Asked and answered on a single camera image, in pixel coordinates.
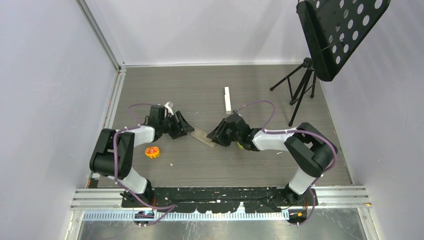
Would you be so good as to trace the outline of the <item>slim white remote control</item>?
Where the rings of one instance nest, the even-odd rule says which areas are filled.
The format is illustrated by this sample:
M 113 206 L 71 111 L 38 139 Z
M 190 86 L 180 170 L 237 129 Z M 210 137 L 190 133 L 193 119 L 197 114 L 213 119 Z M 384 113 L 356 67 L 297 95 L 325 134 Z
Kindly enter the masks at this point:
M 232 107 L 231 107 L 230 89 L 228 86 L 224 87 L 224 104 L 225 104 L 225 113 L 227 115 L 231 114 Z

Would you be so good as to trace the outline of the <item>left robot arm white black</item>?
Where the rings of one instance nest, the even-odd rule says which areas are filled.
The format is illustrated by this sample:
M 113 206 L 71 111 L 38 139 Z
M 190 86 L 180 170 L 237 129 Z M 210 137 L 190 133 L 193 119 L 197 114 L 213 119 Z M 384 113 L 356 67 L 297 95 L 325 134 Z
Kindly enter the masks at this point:
M 195 130 L 181 112 L 173 111 L 172 107 L 171 102 L 152 104 L 143 123 L 122 129 L 103 128 L 90 158 L 92 173 L 110 178 L 135 193 L 134 200 L 141 207 L 148 207 L 154 197 L 150 181 L 132 167 L 134 148 L 153 143 L 164 134 L 177 139 Z

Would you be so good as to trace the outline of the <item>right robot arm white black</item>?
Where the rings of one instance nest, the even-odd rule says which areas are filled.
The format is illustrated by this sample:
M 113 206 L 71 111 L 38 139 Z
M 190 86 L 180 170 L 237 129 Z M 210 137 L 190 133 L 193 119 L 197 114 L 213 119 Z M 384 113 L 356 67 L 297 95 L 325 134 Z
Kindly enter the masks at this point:
M 247 151 L 290 153 L 298 165 L 284 188 L 285 199 L 291 205 L 305 199 L 305 192 L 335 164 L 338 153 L 337 147 L 308 122 L 286 130 L 266 130 L 250 127 L 238 113 L 224 118 L 207 138 L 224 147 L 238 143 Z

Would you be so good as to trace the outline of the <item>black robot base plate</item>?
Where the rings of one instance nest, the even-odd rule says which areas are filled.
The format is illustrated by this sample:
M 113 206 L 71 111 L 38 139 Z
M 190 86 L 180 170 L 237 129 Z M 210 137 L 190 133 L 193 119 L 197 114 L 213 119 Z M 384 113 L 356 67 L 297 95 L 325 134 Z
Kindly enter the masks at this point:
M 165 213 L 234 213 L 244 208 L 248 214 L 277 213 L 288 207 L 317 206 L 315 190 L 308 190 L 301 197 L 283 187 L 156 187 L 134 197 L 127 191 L 120 194 L 123 208 L 153 206 Z

